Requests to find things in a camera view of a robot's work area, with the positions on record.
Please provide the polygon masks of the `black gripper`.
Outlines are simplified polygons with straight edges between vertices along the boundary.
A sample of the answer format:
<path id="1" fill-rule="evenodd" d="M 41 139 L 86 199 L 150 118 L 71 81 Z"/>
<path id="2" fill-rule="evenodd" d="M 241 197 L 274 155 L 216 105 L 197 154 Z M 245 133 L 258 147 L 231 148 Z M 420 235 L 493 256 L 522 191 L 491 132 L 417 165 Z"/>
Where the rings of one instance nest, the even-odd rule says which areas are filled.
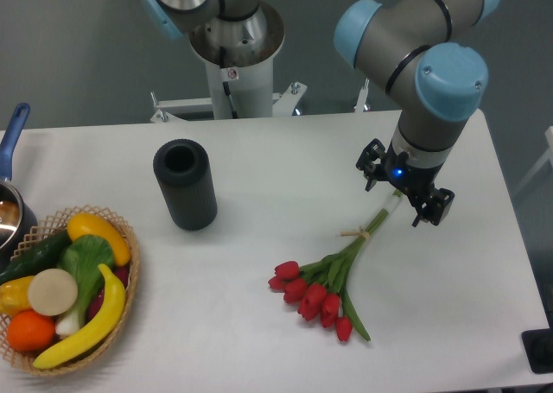
<path id="1" fill-rule="evenodd" d="M 435 188 L 434 180 L 442 167 L 441 151 L 420 149 L 406 140 L 392 140 L 386 149 L 374 138 L 360 153 L 355 167 L 366 180 L 366 191 L 379 181 L 389 181 L 409 197 L 416 209 L 413 226 L 421 222 L 438 226 L 454 201 L 453 191 Z"/>

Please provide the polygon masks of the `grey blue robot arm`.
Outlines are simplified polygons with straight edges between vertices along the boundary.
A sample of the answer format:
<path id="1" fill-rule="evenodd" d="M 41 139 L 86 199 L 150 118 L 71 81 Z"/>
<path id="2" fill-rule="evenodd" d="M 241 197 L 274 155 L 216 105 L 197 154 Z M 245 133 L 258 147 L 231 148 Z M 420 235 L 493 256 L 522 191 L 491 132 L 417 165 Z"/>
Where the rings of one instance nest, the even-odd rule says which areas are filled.
<path id="1" fill-rule="evenodd" d="M 206 66 L 218 119 L 272 117 L 273 60 L 283 21 L 261 0 L 141 0 L 170 39 L 187 36 Z M 358 169 L 369 186 L 386 181 L 405 194 L 416 220 L 438 225 L 454 194 L 435 178 L 488 82 L 481 56 L 454 37 L 492 13 L 500 0 L 374 0 L 349 7 L 334 31 L 343 60 L 397 103 L 389 145 L 371 141 Z"/>

